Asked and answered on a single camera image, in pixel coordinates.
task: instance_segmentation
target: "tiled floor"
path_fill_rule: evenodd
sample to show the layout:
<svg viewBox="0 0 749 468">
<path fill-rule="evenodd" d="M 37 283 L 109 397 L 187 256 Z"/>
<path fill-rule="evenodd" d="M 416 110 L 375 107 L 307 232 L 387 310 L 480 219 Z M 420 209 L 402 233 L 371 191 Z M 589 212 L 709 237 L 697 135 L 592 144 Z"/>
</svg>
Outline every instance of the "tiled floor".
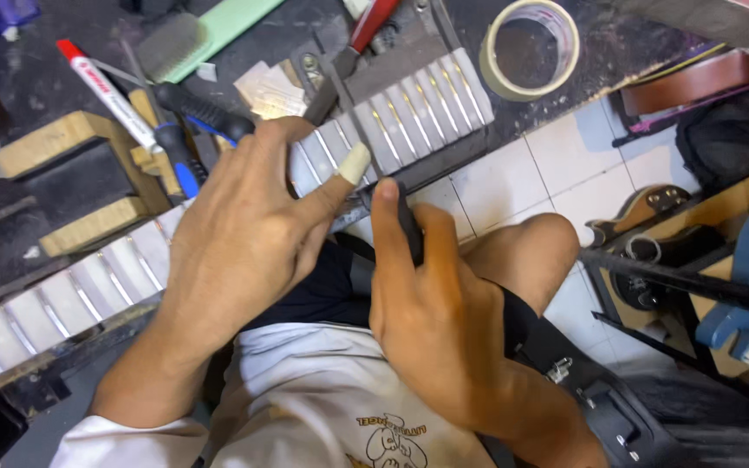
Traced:
<svg viewBox="0 0 749 468">
<path fill-rule="evenodd" d="M 699 188 L 682 166 L 674 128 L 612 148 L 612 140 L 625 134 L 602 99 L 424 188 L 410 197 L 410 204 L 430 202 L 450 211 L 462 241 L 554 211 L 570 220 L 581 245 L 588 245 L 593 234 L 585 222 L 613 218 L 636 190 L 656 183 L 674 183 L 690 192 Z M 371 242 L 368 218 L 349 232 Z M 588 276 L 575 266 L 545 316 L 613 369 L 671 365 L 649 346 L 595 321 L 591 311 L 598 309 Z"/>
</svg>

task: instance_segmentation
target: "leg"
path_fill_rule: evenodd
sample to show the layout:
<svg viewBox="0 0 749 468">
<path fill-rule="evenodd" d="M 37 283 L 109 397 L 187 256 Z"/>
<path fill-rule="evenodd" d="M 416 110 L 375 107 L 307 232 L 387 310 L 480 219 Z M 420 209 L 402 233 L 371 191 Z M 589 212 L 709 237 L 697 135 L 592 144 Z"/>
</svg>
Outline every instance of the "leg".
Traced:
<svg viewBox="0 0 749 468">
<path fill-rule="evenodd" d="M 541 317 L 578 251 L 577 231 L 571 223 L 546 213 L 464 244 L 461 256 L 476 276 L 519 296 Z"/>
</svg>

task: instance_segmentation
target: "fingernail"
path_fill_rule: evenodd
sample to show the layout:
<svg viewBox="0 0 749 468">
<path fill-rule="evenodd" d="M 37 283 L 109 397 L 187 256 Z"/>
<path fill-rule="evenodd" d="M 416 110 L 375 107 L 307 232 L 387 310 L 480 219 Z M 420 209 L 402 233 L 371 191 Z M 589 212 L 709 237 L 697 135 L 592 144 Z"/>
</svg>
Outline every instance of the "fingernail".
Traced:
<svg viewBox="0 0 749 468">
<path fill-rule="evenodd" d="M 369 168 L 369 163 L 372 160 L 372 153 L 365 144 L 358 142 L 348 152 L 348 156 L 337 168 L 337 173 L 343 176 L 351 185 L 357 186 L 360 183 L 360 179 L 363 178 L 363 174 L 366 169 Z"/>
<path fill-rule="evenodd" d="M 398 182 L 395 182 L 391 177 L 386 177 L 377 184 L 374 196 L 385 202 L 397 201 L 399 197 Z"/>
</svg>

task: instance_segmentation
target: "right hand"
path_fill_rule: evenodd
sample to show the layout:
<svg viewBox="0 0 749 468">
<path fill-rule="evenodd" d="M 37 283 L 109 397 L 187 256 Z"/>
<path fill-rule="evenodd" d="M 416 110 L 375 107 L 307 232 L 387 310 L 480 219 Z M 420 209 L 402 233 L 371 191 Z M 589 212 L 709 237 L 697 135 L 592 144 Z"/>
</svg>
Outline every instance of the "right hand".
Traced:
<svg viewBox="0 0 749 468">
<path fill-rule="evenodd" d="M 384 179 L 372 200 L 377 266 L 369 324 L 390 365 L 423 402 L 457 426 L 487 434 L 511 391 L 498 286 L 459 257 L 455 222 L 428 204 L 414 208 L 424 263 L 415 269 L 397 218 L 398 186 Z"/>
</svg>

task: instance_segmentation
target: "left hand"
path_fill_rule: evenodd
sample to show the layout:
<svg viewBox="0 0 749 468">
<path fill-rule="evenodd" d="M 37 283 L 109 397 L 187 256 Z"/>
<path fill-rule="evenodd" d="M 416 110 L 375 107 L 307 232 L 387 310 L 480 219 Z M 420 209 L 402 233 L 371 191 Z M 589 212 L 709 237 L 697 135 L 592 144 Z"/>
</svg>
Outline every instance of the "left hand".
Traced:
<svg viewBox="0 0 749 468">
<path fill-rule="evenodd" d="M 334 175 L 289 195 L 288 144 L 313 130 L 299 117 L 263 122 L 221 156 L 172 241 L 159 331 L 211 355 L 314 269 L 354 186 Z"/>
</svg>

